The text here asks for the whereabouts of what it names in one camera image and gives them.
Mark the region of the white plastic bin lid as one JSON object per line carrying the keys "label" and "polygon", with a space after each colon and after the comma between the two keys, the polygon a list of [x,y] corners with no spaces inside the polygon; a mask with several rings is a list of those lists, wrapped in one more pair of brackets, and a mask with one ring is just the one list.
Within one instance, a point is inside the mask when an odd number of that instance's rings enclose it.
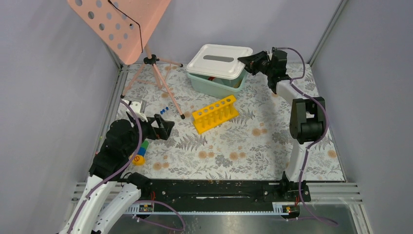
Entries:
{"label": "white plastic bin lid", "polygon": [[245,67],[238,58],[252,54],[249,47],[205,44],[187,64],[186,70],[192,74],[234,80]]}

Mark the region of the yellow test tube rack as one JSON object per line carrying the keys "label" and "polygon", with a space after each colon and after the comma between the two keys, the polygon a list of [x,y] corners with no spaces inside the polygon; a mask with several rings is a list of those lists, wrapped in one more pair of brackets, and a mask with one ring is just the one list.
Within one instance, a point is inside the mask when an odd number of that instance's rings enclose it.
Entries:
{"label": "yellow test tube rack", "polygon": [[213,104],[192,113],[193,125],[198,134],[202,134],[239,115],[235,109],[236,98],[229,95]]}

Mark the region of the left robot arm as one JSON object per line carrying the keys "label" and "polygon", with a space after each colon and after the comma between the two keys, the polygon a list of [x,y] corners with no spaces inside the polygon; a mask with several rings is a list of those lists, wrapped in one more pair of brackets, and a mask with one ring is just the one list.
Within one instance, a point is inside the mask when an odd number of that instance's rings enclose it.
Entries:
{"label": "left robot arm", "polygon": [[151,194],[149,179],[138,173],[109,203],[104,203],[131,163],[145,139],[167,140],[175,123],[155,114],[147,121],[128,119],[114,121],[89,169],[82,196],[67,221],[62,234],[106,234],[126,209]]}

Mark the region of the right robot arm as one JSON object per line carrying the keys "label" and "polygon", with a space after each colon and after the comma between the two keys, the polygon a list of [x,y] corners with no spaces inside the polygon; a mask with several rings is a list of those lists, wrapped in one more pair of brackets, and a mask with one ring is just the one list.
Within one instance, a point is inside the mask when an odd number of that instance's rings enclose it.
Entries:
{"label": "right robot arm", "polygon": [[291,107],[289,131],[294,142],[290,163],[284,172],[289,182],[279,188],[281,198],[291,201],[299,194],[295,183],[305,179],[310,147],[327,134],[325,99],[312,97],[294,85],[294,79],[287,74],[285,47],[273,48],[271,53],[261,51],[254,55],[239,57],[238,61],[245,65],[248,73],[264,74],[269,89],[287,101]]}

